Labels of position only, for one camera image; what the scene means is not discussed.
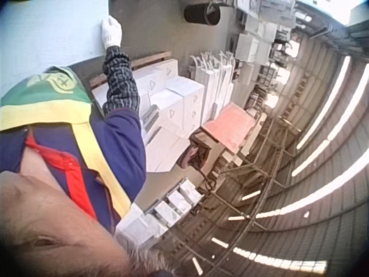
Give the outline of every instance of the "black bucket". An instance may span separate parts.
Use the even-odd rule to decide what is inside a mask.
[[[214,4],[188,5],[184,9],[184,18],[190,23],[217,25],[220,21],[220,8]]]

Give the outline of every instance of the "man's eye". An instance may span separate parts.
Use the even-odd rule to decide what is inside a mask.
[[[50,239],[42,238],[42,239],[37,239],[33,245],[36,247],[51,246],[51,245],[55,245],[55,242]]]
[[[48,237],[39,237],[35,239],[32,243],[32,246],[34,248],[40,248],[40,247],[48,248],[48,247],[56,247],[58,245],[59,245],[58,241],[52,238],[48,238]]]

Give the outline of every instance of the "wooden pallet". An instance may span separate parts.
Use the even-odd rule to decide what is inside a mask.
[[[158,54],[154,54],[148,57],[135,59],[131,61],[131,69],[137,70],[139,68],[143,68],[144,66],[152,65],[157,62],[165,61],[166,59],[170,59],[172,57],[172,52],[160,52]],[[89,80],[90,89],[93,90],[102,84],[107,82],[107,77],[104,73],[94,77],[93,79]]]

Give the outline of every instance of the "plaid sleeve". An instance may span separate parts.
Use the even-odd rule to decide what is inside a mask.
[[[129,108],[138,114],[140,96],[133,79],[129,59],[118,46],[107,49],[103,72],[108,77],[107,102],[103,105],[105,115],[118,108]]]

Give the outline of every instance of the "skylight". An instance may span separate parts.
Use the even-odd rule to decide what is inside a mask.
[[[369,80],[369,63],[366,65],[362,78],[359,82],[359,85],[356,88],[355,93],[353,94],[350,103],[347,105],[346,110],[344,111],[342,117],[339,122],[334,126],[332,131],[327,136],[327,139],[322,142],[322,144],[302,163],[300,164],[293,172],[292,176],[296,176],[301,171],[303,171],[314,159],[316,159],[324,149],[330,144],[330,142],[337,136],[339,131],[345,125],[349,117],[352,115],[354,109],[357,104],[359,104],[360,99],[362,98],[366,84]]]
[[[321,123],[321,121],[323,120],[324,116],[326,115],[326,113],[328,112],[328,109],[330,108],[330,106],[333,103],[333,100],[336,98],[342,82],[344,81],[347,69],[348,69],[348,65],[350,63],[351,58],[349,56],[346,56],[344,59],[344,63],[341,67],[341,71],[340,74],[338,75],[338,78],[336,80],[336,83],[334,84],[334,87],[332,89],[331,94],[328,97],[327,102],[325,103],[323,109],[321,110],[321,112],[319,113],[318,117],[316,118],[316,120],[314,121],[314,123],[311,125],[310,129],[307,131],[307,133],[305,134],[305,136],[303,137],[303,139],[300,141],[300,143],[297,146],[297,149],[300,149],[305,143],[306,141],[309,139],[309,137],[313,134],[313,132],[316,130],[316,128],[318,127],[318,125]]]
[[[296,211],[297,209],[301,209],[311,203],[314,203],[321,198],[331,194],[336,189],[342,187],[347,181],[353,178],[358,172],[360,172],[366,165],[369,164],[369,148],[366,152],[358,158],[356,162],[354,162],[348,170],[343,172],[341,175],[336,177],[334,180],[323,186],[322,188],[316,190],[312,194],[300,199],[297,202],[294,202],[288,206],[283,207],[282,209],[276,209],[274,211],[269,212],[261,212],[256,215],[256,218],[267,218],[275,215],[284,215],[290,212]]]
[[[263,256],[252,253],[241,248],[235,247],[233,252],[256,263],[269,265],[271,267],[289,269],[294,271],[315,272],[323,274],[327,267],[327,261],[291,261],[276,259],[273,257]]]

